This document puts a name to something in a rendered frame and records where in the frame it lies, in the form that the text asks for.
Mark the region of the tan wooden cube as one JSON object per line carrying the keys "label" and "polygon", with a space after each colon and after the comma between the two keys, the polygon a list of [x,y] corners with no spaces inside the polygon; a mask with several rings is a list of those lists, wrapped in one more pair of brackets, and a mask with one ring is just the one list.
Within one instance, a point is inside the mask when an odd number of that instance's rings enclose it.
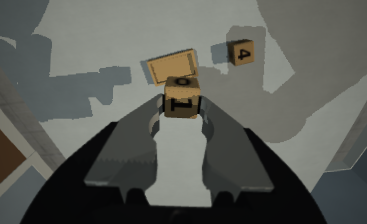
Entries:
{"label": "tan wooden cube", "polygon": [[228,53],[234,66],[254,62],[254,41],[243,39],[228,43]]}
{"label": "tan wooden cube", "polygon": [[196,119],[200,91],[197,78],[168,76],[164,87],[164,116]]}

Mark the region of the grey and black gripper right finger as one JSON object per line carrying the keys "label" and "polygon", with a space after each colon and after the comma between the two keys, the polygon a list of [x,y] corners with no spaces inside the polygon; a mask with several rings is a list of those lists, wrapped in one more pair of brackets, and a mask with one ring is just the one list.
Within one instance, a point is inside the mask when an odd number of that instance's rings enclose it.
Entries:
{"label": "grey and black gripper right finger", "polygon": [[327,224],[298,176],[250,128],[205,96],[199,97],[197,112],[207,139],[202,181],[210,190],[211,204],[218,192],[228,191],[236,208],[279,224]]}

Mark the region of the tan rectangular tray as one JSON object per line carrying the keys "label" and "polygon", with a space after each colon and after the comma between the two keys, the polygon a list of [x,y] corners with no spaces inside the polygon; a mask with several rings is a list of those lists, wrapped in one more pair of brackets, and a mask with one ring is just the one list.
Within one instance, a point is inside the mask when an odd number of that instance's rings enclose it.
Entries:
{"label": "tan rectangular tray", "polygon": [[147,61],[155,87],[165,85],[168,76],[198,77],[193,49],[187,49]]}

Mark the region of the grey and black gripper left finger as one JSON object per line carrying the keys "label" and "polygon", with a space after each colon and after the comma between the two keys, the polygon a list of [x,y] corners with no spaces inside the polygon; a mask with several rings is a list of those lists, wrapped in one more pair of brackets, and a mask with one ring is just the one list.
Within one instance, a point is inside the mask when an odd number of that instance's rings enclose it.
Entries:
{"label": "grey and black gripper left finger", "polygon": [[109,123],[49,177],[20,224],[69,224],[94,210],[125,204],[127,192],[144,193],[157,179],[158,94],[117,122]]}

